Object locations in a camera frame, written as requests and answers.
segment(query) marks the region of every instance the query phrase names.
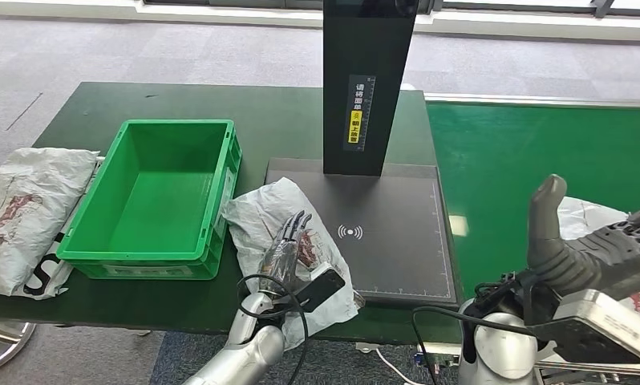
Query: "gray carpet floor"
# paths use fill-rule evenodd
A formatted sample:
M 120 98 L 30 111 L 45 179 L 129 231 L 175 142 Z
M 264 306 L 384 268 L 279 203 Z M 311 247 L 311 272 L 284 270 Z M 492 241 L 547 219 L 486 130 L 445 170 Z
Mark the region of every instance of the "gray carpet floor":
M 82 81 L 319 87 L 322 32 L 0 18 L 0 164 L 34 142 Z M 403 81 L 428 92 L 640 99 L 640 46 L 417 34 Z M 25 351 L 0 369 L 0 385 L 145 384 L 151 377 L 153 384 L 179 383 L 222 344 L 171 333 L 153 374 L 161 336 L 39 326 Z M 300 383 L 401 383 L 374 354 L 353 351 L 352 344 L 312 343 Z M 193 352 L 187 361 L 176 358 L 181 346 Z M 384 353 L 423 381 L 407 349 Z M 268 383 L 287 378 L 294 354 L 277 369 L 285 373 Z

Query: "yellow label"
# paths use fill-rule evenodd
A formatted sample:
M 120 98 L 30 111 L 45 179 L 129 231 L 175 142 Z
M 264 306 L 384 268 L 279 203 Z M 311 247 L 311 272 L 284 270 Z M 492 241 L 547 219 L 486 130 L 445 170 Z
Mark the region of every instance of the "yellow label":
M 360 110 L 351 111 L 348 121 L 348 143 L 358 143 L 358 139 L 360 138 L 360 124 L 362 123 L 363 112 Z

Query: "wireless charging symbol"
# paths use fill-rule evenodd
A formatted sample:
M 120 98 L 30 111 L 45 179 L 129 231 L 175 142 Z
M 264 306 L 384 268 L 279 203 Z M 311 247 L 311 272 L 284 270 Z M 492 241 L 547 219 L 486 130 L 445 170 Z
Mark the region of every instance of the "wireless charging symbol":
M 340 225 L 337 229 L 337 234 L 339 235 L 339 239 L 343 239 L 344 237 L 355 237 L 356 239 L 363 239 L 363 227 L 355 226 L 353 229 L 349 229 L 344 225 Z

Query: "black cable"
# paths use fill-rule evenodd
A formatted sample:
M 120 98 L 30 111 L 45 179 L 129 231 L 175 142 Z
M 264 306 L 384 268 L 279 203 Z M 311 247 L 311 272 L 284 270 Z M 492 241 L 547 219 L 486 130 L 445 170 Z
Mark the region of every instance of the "black cable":
M 428 360 L 428 354 L 426 352 L 426 348 L 424 347 L 424 341 L 422 339 L 422 335 L 419 332 L 419 328 L 417 327 L 417 314 L 418 313 L 422 313 L 422 312 L 439 313 L 439 314 L 447 315 L 448 317 L 457 318 L 460 321 L 470 322 L 470 323 L 473 323 L 473 324 L 479 325 L 479 326 L 486 326 L 486 327 L 491 327 L 493 329 L 498 329 L 498 330 L 510 331 L 510 332 L 518 333 L 518 334 L 529 335 L 531 337 L 533 336 L 533 334 L 530 333 L 528 331 L 528 329 L 525 329 L 524 327 L 510 326 L 510 325 L 504 325 L 504 324 L 497 323 L 497 322 L 486 321 L 484 319 L 472 317 L 472 316 L 469 316 L 469 315 L 466 315 L 466 314 L 460 314 L 460 313 L 458 313 L 456 311 L 443 309 L 441 307 L 435 307 L 435 306 L 417 307 L 412 311 L 412 329 L 415 330 L 415 335 L 417 336 L 417 343 L 419 344 L 419 348 L 422 350 L 422 354 L 424 355 L 424 361 L 427 364 L 428 374 L 431 376 L 431 381 L 433 381 L 433 385 L 437 385 L 437 382 L 435 380 L 435 375 L 434 375 L 433 370 L 431 368 L 431 362 L 429 362 L 429 360 Z
M 422 339 L 422 335 L 419 333 L 419 328 L 417 328 L 417 313 L 419 307 L 412 311 L 412 329 L 415 330 L 415 334 L 417 336 L 417 343 L 419 344 L 419 348 L 422 350 L 422 354 L 424 355 L 424 361 L 427 364 L 428 374 L 431 376 L 431 381 L 433 381 L 433 385 L 438 385 L 438 382 L 435 380 L 435 375 L 433 374 L 433 369 L 431 362 L 428 360 L 428 353 L 426 352 L 426 348 L 424 347 L 424 340 Z
M 292 373 L 292 376 L 290 377 L 290 380 L 287 382 L 287 385 L 292 385 L 292 383 L 294 383 L 294 380 L 297 378 L 297 375 L 298 375 L 299 371 L 301 370 L 301 366 L 303 365 L 303 362 L 306 359 L 306 352 L 308 351 L 308 322 L 306 321 L 306 314 L 304 314 L 301 304 L 299 303 L 299 301 L 296 298 L 296 296 L 292 293 L 292 291 L 289 290 L 285 286 L 285 284 L 282 283 L 280 280 L 278 280 L 277 278 L 271 277 L 269 275 L 251 274 L 251 275 L 248 275 L 246 277 L 243 277 L 240 281 L 237 282 L 237 292 L 240 293 L 240 289 L 241 289 L 242 285 L 245 282 L 247 282 L 248 280 L 252 279 L 252 278 L 259 278 L 259 279 L 263 278 L 263 279 L 267 279 L 269 281 L 275 282 L 276 285 L 280 286 L 280 288 L 284 292 L 283 293 L 284 295 L 289 295 L 290 296 L 290 300 L 291 300 L 292 305 L 294 306 L 294 308 L 276 311 L 275 313 L 271 313 L 271 314 L 255 314 L 255 313 L 252 313 L 252 312 L 248 311 L 244 307 L 242 307 L 242 302 L 240 302 L 239 308 L 240 308 L 240 310 L 242 310 L 242 313 L 247 314 L 248 316 L 254 317 L 254 318 L 271 319 L 271 318 L 280 317 L 280 316 L 282 316 L 284 314 L 289 313 L 290 311 L 296 310 L 299 313 L 299 315 L 301 316 L 301 323 L 303 325 L 303 347 L 302 347 L 302 350 L 301 350 L 301 355 L 299 356 L 299 360 L 297 362 L 297 367 L 294 368 L 294 372 Z

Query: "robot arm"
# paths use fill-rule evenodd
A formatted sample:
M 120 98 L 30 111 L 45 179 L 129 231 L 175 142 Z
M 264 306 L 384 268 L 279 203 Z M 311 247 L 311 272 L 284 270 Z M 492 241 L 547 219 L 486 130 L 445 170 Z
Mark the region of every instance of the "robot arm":
M 303 211 L 290 217 L 266 252 L 261 273 L 240 280 L 238 288 L 250 278 L 259 278 L 258 290 L 242 301 L 223 349 L 184 385 L 257 383 L 282 359 L 285 337 L 281 328 L 285 314 L 311 313 L 344 287 L 346 282 L 328 262 L 311 272 L 309 282 L 300 283 L 296 278 L 298 240 L 309 220 L 310 214 Z
M 537 352 L 550 341 L 571 362 L 640 363 L 640 316 L 618 303 L 640 291 L 640 211 L 563 241 L 557 207 L 565 190 L 552 175 L 533 195 L 528 269 L 480 286 L 460 309 L 531 335 L 461 322 L 461 384 L 530 384 Z

